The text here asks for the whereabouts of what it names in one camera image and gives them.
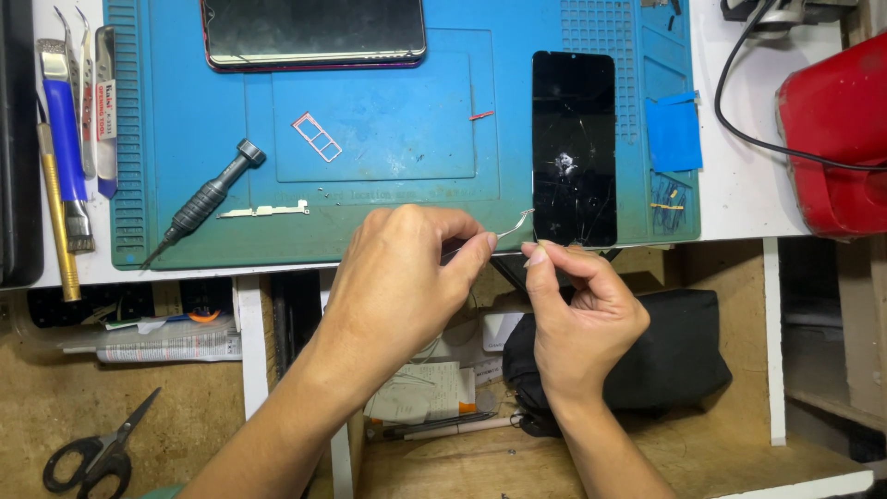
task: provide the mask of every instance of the black bag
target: black bag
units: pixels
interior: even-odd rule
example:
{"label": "black bag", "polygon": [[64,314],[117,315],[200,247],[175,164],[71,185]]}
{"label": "black bag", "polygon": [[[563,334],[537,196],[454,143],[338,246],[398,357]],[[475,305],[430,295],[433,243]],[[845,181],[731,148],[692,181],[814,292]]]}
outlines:
{"label": "black bag", "polygon": [[[718,351],[718,294],[675,289],[638,297],[650,327],[604,380],[611,409],[690,406],[733,380]],[[533,436],[560,437],[533,356],[536,317],[521,318],[505,343],[502,374],[526,411],[521,427]]]}

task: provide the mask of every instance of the hand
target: hand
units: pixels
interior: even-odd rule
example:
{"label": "hand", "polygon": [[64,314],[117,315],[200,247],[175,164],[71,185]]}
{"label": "hand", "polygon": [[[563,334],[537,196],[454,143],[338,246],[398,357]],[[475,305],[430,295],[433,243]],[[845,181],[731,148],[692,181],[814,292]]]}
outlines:
{"label": "hand", "polygon": [[[440,266],[442,245],[452,238],[467,242]],[[370,212],[345,251],[315,333],[329,379],[349,380],[353,397],[366,402],[443,331],[496,243],[462,210],[404,205]]]}
{"label": "hand", "polygon": [[[609,262],[579,247],[525,242],[527,291],[536,314],[534,353],[554,408],[568,400],[600,403],[604,378],[647,329],[650,317]],[[554,269],[576,294],[563,301]]]}

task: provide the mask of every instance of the screwdriver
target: screwdriver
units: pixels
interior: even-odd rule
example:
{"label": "screwdriver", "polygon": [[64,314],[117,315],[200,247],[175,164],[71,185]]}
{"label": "screwdriver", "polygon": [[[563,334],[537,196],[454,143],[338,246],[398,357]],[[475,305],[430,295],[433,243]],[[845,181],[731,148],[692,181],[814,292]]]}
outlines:
{"label": "screwdriver", "polygon": [[253,146],[249,140],[243,139],[237,145],[237,157],[234,158],[218,177],[209,180],[198,190],[191,199],[175,214],[172,218],[172,226],[163,234],[161,243],[155,249],[145,262],[139,267],[146,269],[157,255],[161,254],[167,246],[182,239],[183,236],[194,231],[203,220],[222,203],[228,195],[228,188],[243,173],[244,170],[253,165],[262,164],[265,161],[265,153],[258,147]]}

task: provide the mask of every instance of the gold pen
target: gold pen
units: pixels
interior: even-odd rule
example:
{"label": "gold pen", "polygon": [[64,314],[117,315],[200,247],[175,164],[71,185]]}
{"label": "gold pen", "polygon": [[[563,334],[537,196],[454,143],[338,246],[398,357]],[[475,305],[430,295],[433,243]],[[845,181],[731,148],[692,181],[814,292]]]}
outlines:
{"label": "gold pen", "polygon": [[40,142],[40,159],[43,164],[43,178],[46,181],[46,197],[50,204],[52,234],[56,243],[56,256],[59,258],[61,274],[61,291],[66,302],[80,299],[80,280],[77,278],[77,262],[73,253],[67,251],[67,230],[65,228],[65,209],[59,191],[59,170],[56,165],[55,149],[52,147],[52,131],[46,123],[46,112],[43,103],[39,103],[40,123],[37,124],[37,139]]}

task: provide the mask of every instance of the pink sim tray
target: pink sim tray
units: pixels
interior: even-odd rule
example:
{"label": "pink sim tray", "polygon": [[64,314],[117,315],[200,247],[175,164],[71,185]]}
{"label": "pink sim tray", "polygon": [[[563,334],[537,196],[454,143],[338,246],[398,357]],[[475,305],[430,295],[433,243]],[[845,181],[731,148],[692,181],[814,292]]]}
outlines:
{"label": "pink sim tray", "polygon": [[[318,134],[315,135],[314,137],[309,137],[301,128],[299,128],[300,126],[302,126],[302,123],[304,123],[306,120],[308,121],[308,123],[311,123],[319,130]],[[314,120],[314,118],[311,117],[311,115],[307,111],[305,112],[304,115],[299,116],[298,120],[295,120],[293,122],[293,128],[295,128],[295,130],[299,132],[299,135],[303,136],[305,138],[305,140],[308,140],[308,143],[311,144],[311,147],[314,147],[314,150],[317,151],[318,154],[320,154],[320,157],[324,158],[324,160],[326,162],[331,162],[332,160],[335,159],[336,156],[341,154],[341,147],[339,147],[339,145],[335,143],[335,140],[333,140],[333,138],[330,137],[330,134],[326,133],[326,131],[323,128],[321,128],[321,126],[318,124],[318,122],[316,122]],[[317,144],[314,143],[315,140],[318,140],[318,142],[323,143],[324,142],[323,139],[326,139],[329,142],[326,142],[323,145],[323,147],[318,148]],[[327,156],[326,154],[324,154],[324,149],[326,149],[330,146],[335,147],[337,150],[336,150],[336,153],[333,154],[332,156]]]}

